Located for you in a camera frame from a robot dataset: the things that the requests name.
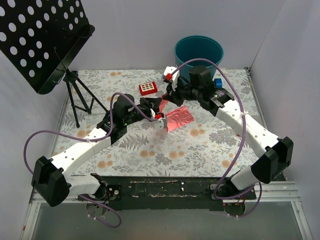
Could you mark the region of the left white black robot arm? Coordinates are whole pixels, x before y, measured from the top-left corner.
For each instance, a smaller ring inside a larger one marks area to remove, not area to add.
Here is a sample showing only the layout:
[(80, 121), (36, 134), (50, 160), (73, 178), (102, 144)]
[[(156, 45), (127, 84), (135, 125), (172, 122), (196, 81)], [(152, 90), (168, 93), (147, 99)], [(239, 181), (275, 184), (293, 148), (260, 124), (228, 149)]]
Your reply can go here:
[(90, 195), (95, 200), (104, 199), (107, 182), (101, 176), (96, 173), (74, 176), (73, 173), (122, 138), (129, 125), (146, 119), (159, 129), (165, 126), (160, 97), (142, 97), (138, 105), (134, 100), (130, 94), (115, 93), (103, 120), (86, 137), (60, 154), (51, 158), (42, 156), (35, 162), (31, 185), (51, 207), (69, 196)]

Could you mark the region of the red plastic trash bag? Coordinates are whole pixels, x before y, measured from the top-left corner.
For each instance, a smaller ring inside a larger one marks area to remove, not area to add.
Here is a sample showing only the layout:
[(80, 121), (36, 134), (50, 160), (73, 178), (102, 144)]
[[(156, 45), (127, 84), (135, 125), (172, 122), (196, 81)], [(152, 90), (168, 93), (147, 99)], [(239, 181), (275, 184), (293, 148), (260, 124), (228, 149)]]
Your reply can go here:
[(159, 110), (166, 116), (167, 119), (167, 132), (172, 132), (180, 127), (183, 127), (189, 123), (192, 123), (195, 119), (188, 110), (188, 108), (183, 105), (172, 111), (165, 112), (165, 106), (168, 104), (167, 100), (162, 99)]

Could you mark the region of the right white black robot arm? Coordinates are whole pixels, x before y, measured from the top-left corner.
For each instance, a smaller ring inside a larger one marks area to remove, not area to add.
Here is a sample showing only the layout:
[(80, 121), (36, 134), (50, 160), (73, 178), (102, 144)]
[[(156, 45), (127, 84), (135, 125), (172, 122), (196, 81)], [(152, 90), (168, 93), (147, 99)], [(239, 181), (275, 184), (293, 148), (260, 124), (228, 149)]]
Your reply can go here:
[(168, 85), (163, 98), (179, 107), (185, 100), (198, 101), (203, 109), (244, 137), (258, 158), (219, 186), (219, 198), (237, 199), (256, 183), (270, 183), (291, 164), (294, 143), (289, 137), (278, 137), (242, 112), (239, 102), (204, 65), (192, 67), (188, 73), (186, 79), (176, 67), (166, 67), (162, 79)]

